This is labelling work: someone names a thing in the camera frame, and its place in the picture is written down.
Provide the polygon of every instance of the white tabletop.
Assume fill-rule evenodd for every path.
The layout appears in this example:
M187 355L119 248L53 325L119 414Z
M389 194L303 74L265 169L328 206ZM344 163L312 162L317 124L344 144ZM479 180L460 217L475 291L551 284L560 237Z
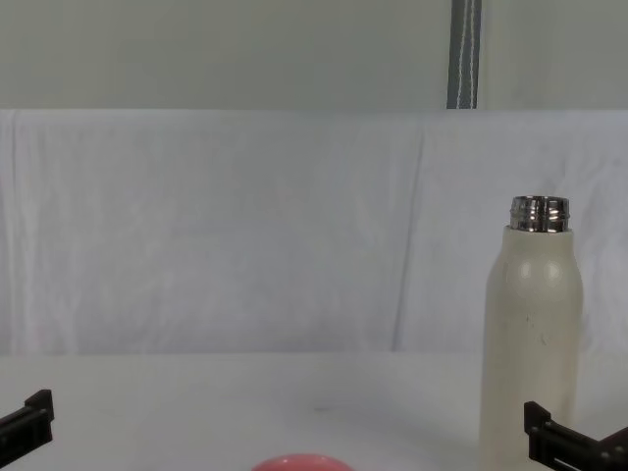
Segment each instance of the white tabletop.
M54 442L13 471L247 471L320 452L357 471L474 469L480 358L255 354L0 359L4 415L53 392ZM628 356L581 361L580 431L628 425Z

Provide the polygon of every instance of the gray wall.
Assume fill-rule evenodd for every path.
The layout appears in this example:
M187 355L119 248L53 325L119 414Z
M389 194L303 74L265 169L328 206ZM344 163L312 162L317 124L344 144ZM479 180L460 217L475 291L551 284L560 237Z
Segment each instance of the gray wall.
M480 104L627 108L626 0L485 0Z
M3 0L0 107L445 106L445 0Z

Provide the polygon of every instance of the white fabric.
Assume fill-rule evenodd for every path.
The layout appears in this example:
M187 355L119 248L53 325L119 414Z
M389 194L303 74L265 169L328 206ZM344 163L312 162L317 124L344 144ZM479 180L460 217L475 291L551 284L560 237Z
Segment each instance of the white fabric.
M571 199L585 347L628 351L628 113L28 111L0 137L0 352L480 351L525 193Z
M2 128L12 353L391 348L417 117L21 112Z
M447 114L423 135L401 347L480 350L510 199L538 193L570 199L584 346L628 351L628 113Z

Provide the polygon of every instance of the metal bottle threads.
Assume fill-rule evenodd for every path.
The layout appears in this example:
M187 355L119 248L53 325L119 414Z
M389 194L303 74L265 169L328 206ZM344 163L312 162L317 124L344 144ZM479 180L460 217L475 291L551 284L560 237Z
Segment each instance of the metal bottle threads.
M516 196L510 207L510 228L527 233L564 233L569 230L569 200Z

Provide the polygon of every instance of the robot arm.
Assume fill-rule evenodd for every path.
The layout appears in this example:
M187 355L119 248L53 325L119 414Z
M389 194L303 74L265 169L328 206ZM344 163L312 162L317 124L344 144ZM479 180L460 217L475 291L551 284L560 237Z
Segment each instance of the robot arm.
M25 406L0 419L0 468L52 441L52 392L41 390Z
M530 459L556 471L628 471L628 428L597 441L551 420L536 402L524 404Z

